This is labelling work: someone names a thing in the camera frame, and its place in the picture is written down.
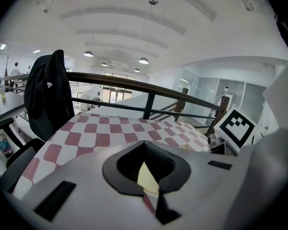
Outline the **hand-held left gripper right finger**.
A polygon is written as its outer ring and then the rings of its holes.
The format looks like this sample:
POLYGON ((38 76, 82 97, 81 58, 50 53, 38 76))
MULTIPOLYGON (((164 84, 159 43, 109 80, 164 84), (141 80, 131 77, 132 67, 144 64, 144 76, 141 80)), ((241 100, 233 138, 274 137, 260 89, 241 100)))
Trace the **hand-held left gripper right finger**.
POLYGON ((159 180, 156 215, 147 230, 234 230, 246 224, 241 188, 252 158, 252 147, 237 157, 167 148, 145 143, 159 180))

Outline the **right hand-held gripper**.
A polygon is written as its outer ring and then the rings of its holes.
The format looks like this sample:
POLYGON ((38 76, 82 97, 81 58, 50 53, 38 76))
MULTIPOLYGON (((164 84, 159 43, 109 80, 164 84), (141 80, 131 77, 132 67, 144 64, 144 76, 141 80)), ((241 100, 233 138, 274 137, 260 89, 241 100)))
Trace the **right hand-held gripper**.
POLYGON ((221 155, 238 155, 240 149, 252 144, 257 124, 236 108, 231 108, 214 126, 208 136, 208 152, 221 155))

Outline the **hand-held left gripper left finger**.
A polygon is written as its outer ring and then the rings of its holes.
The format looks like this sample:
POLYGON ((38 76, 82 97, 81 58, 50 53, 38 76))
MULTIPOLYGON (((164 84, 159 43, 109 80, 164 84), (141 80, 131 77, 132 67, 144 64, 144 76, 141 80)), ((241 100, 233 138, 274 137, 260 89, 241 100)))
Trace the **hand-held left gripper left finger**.
POLYGON ((76 186, 56 213, 45 220, 46 229, 55 230, 159 230, 162 225, 145 205, 143 198, 118 193, 102 174, 105 160, 136 142, 104 148, 70 160, 33 185, 22 198, 35 211, 63 181, 76 186))

